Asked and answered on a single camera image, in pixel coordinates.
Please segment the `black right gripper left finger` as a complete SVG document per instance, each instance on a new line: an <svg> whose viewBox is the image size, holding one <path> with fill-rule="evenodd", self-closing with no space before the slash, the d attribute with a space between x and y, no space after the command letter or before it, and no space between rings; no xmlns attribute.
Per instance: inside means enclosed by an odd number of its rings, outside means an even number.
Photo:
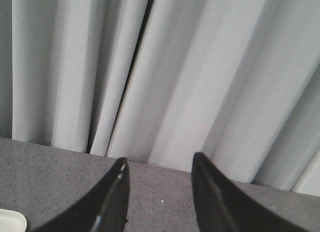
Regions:
<svg viewBox="0 0 320 232"><path fill-rule="evenodd" d="M34 231L123 231L128 221L129 172L127 159L117 159L87 194Z"/></svg>

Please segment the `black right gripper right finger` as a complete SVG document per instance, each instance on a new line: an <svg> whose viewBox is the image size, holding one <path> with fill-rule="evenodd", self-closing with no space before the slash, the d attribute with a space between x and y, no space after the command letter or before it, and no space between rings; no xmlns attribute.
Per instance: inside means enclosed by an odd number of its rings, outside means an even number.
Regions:
<svg viewBox="0 0 320 232"><path fill-rule="evenodd" d="M200 231L304 231L256 202L202 152L192 160L191 183Z"/></svg>

